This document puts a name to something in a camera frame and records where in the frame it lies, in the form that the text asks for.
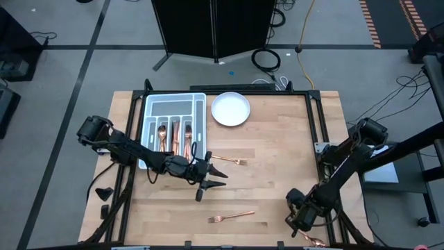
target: black stand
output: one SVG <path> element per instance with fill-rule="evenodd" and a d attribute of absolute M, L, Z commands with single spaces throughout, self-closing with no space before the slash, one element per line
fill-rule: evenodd
<path fill-rule="evenodd" d="M 31 81 L 40 54 L 48 44 L 41 45 L 26 31 L 9 13 L 0 7 L 0 62 L 24 61 L 28 64 L 26 73 L 22 76 L 5 77 L 10 82 Z"/>

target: wooden table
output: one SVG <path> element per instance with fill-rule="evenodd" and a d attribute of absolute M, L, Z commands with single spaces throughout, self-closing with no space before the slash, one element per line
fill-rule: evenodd
<path fill-rule="evenodd" d="M 132 92 L 115 92 L 109 119 L 115 128 L 125 131 Z M 338 92 L 321 92 L 327 130 L 331 142 L 348 137 Z M 159 176 L 151 185 L 146 171 L 137 169 L 130 205 L 125 244 L 127 245 L 193 245 L 308 246 L 284 219 L 289 214 L 285 196 L 291 188 L 307 193 L 318 182 L 305 98 L 299 96 L 246 96 L 251 106 L 247 122 L 235 128 L 217 124 L 211 116 L 215 96 L 207 96 L 207 150 L 215 155 L 241 158 L 247 166 L 212 159 L 214 166 L 229 176 L 225 187 L 204 193 L 203 200 L 194 201 L 196 186 L 168 175 Z M 312 106 L 318 124 L 316 104 Z M 136 107 L 139 114 L 140 103 Z M 95 174 L 110 163 L 109 156 L 99 156 Z M 117 167 L 100 177 L 94 187 L 114 187 Z M 343 208 L 355 226 L 373 240 L 367 225 L 361 187 L 355 174 L 341 189 Z M 94 191 L 89 197 L 79 240 L 88 238 L 101 223 L 100 209 L 104 204 Z M 255 215 L 208 224 L 214 215 L 229 215 L 249 210 Z M 121 214 L 117 215 L 113 239 L 117 238 Z M 318 218 L 316 223 L 323 223 Z M 335 225 L 336 240 L 340 240 Z M 325 227 L 313 228 L 309 234 L 328 242 Z"/>

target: fork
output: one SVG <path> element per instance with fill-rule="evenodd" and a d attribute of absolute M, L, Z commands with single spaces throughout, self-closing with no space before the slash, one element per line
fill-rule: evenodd
<path fill-rule="evenodd" d="M 219 159 L 219 160 L 227 160 L 227 161 L 236 163 L 238 165 L 247 165 L 247 161 L 246 160 L 230 159 L 230 158 L 226 158 L 226 157 L 222 157 L 222 156 L 211 156 L 211 157 Z"/>
<path fill-rule="evenodd" d="M 239 216 L 244 216 L 244 215 L 252 215 L 254 213 L 255 213 L 255 211 L 248 211 L 248 212 L 241 212 L 240 214 L 236 214 L 236 215 L 214 216 L 214 217 L 208 218 L 208 223 L 222 222 L 224 219 L 234 218 L 234 217 L 239 217 Z"/>
<path fill-rule="evenodd" d="M 301 233 L 302 235 L 304 235 L 304 238 L 306 240 L 309 240 L 313 247 L 325 247 L 325 246 L 327 246 L 326 243 L 324 243 L 324 241 L 319 240 L 318 238 L 310 237 L 308 234 L 306 234 L 306 232 L 301 231 L 300 229 L 298 230 L 298 232 Z"/>

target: orange striped tape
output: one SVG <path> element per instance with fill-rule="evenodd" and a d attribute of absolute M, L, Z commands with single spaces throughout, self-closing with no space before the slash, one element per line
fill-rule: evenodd
<path fill-rule="evenodd" d="M 379 40 L 379 36 L 377 35 L 377 31 L 375 25 L 373 23 L 370 11 L 368 10 L 366 0 L 359 0 L 361 4 L 362 13 L 364 14 L 364 18 L 366 19 L 368 31 L 370 32 L 370 36 L 372 37 L 373 45 L 376 48 L 381 49 L 381 41 Z"/>
<path fill-rule="evenodd" d="M 421 35 L 425 35 L 427 33 L 427 28 L 422 22 L 421 17 L 418 14 L 418 11 L 416 11 L 413 2 L 411 0 L 403 0 L 403 1 L 405 6 L 407 7 L 407 11 L 410 13 L 411 18 L 413 19 L 414 24 L 416 25 L 416 28 L 419 30 Z"/>
<path fill-rule="evenodd" d="M 404 16 L 405 16 L 405 18 L 407 19 L 407 21 L 408 21 L 408 23 L 409 23 L 409 25 L 410 25 L 411 32 L 412 32 L 413 35 L 415 36 L 415 39 L 416 39 L 416 40 L 419 40 L 419 36 L 418 36 L 418 34 L 417 34 L 416 30 L 415 30 L 415 26 L 413 25 L 413 22 L 412 22 L 411 19 L 410 19 L 409 13 L 407 12 L 407 8 L 406 8 L 406 6 L 404 5 L 403 0 L 400 0 L 400 5 L 401 5 L 401 8 L 402 8 L 402 11 L 404 12 Z"/>

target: yellow cable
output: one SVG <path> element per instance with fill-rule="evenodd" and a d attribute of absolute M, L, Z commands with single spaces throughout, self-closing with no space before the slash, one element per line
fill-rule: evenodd
<path fill-rule="evenodd" d="M 315 2 L 315 1 L 316 1 L 316 0 L 313 0 L 313 1 L 311 2 L 310 8 L 308 9 L 307 15 L 305 16 L 304 26 L 302 27 L 302 33 L 300 34 L 300 40 L 299 40 L 299 45 L 298 45 L 298 48 L 299 48 L 299 49 L 301 49 L 301 46 L 302 46 L 302 39 L 304 38 L 304 33 L 305 33 L 305 25 L 307 24 L 308 17 L 310 16 L 310 13 L 311 13 L 311 10 L 312 10 L 312 8 L 313 8 L 313 5 L 314 5 L 314 2 Z M 310 84 L 311 84 L 311 88 L 314 90 L 314 88 L 315 88 L 315 87 L 314 87 L 314 83 L 313 83 L 313 81 L 310 79 L 310 77 L 308 76 L 308 74 L 306 73 L 304 66 L 302 66 L 302 63 L 301 63 L 301 61 L 300 61 L 300 59 L 299 59 L 299 53 L 296 53 L 296 57 L 298 58 L 298 62 L 299 62 L 300 68 L 302 69 L 302 72 L 304 72 L 305 78 L 310 82 Z"/>

